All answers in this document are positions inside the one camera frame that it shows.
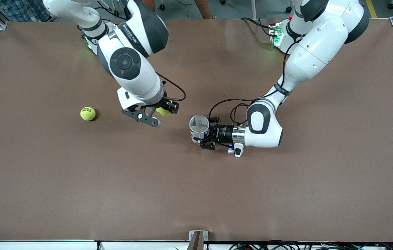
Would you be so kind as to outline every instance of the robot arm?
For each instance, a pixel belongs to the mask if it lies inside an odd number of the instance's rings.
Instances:
[[[90,0],[43,0],[44,6],[55,16],[75,21],[85,34],[88,47],[96,54],[98,40],[116,25],[103,21],[98,11],[87,7]]]
[[[301,3],[301,11],[308,3],[308,0]],[[285,71],[275,85],[265,95],[252,101],[246,113],[247,126],[225,126],[219,124],[217,117],[206,121],[201,116],[195,116],[190,121],[190,131],[195,143],[206,149],[214,149],[217,143],[228,144],[228,152],[236,157],[242,155],[245,146],[279,146],[283,129],[275,114],[280,104],[298,84],[312,79],[323,70],[343,44],[360,36],[369,21],[358,0],[330,0],[323,6],[323,10],[320,6],[317,7],[310,15],[303,13],[303,16],[314,17],[309,20],[312,21],[312,29],[294,45],[291,56],[285,63]],[[195,124],[205,126],[205,134],[195,133]]]
[[[168,30],[164,22],[140,0],[119,0],[131,18],[119,26],[101,19],[86,5],[89,0],[43,0],[52,14],[71,19],[85,34],[88,46],[104,69],[120,84],[117,91],[122,114],[154,128],[160,121],[153,117],[175,114],[179,104],[166,97],[162,82],[147,57],[165,48]],[[146,107],[152,110],[146,113]]]

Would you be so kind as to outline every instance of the green light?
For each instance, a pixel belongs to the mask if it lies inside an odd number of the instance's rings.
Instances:
[[[88,46],[91,47],[90,42],[88,41],[87,37],[85,37],[85,41],[87,41]]]
[[[282,40],[282,37],[284,36],[284,33],[283,32],[280,32],[278,35],[277,35],[277,37],[275,38],[275,42],[274,42],[274,45],[275,46],[280,46],[281,45],[281,40]]]

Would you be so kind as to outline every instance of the brown table surface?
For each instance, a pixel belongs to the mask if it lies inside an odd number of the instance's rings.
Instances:
[[[257,26],[167,22],[149,60],[188,93],[156,130],[121,114],[118,84],[73,23],[0,32],[0,239],[393,242],[393,27],[371,20],[277,114],[276,149],[203,150],[189,119],[256,98],[282,54]],[[179,96],[167,84],[169,96]],[[235,103],[214,115],[227,123]],[[99,110],[81,120],[84,106]]]

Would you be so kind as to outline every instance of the floor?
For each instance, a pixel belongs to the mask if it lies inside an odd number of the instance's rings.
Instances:
[[[159,10],[163,2],[165,10]],[[390,0],[360,0],[362,5],[368,6],[372,3],[377,18],[388,18],[393,16],[393,10],[388,10],[387,4]],[[200,19],[201,14],[193,0],[156,0],[156,13],[164,20],[168,19]],[[288,14],[285,9],[290,5],[290,0],[256,0],[257,17],[261,19],[270,19],[274,17],[286,18]],[[219,0],[209,0],[209,6],[212,14],[227,19],[240,19],[241,17],[252,17],[251,2],[247,0],[226,0],[225,5],[221,5]],[[97,3],[92,3],[90,7],[99,7]],[[117,17],[107,13],[103,9],[98,10],[102,18],[114,20]],[[57,18],[56,22],[69,22],[68,19]]]

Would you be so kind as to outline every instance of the person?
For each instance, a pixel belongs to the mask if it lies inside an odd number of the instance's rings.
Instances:
[[[0,0],[0,10],[13,22],[46,22],[50,18],[42,0]]]
[[[152,11],[155,11],[155,0],[142,0],[142,2]],[[204,19],[219,19],[210,13],[208,0],[195,0],[196,6]]]

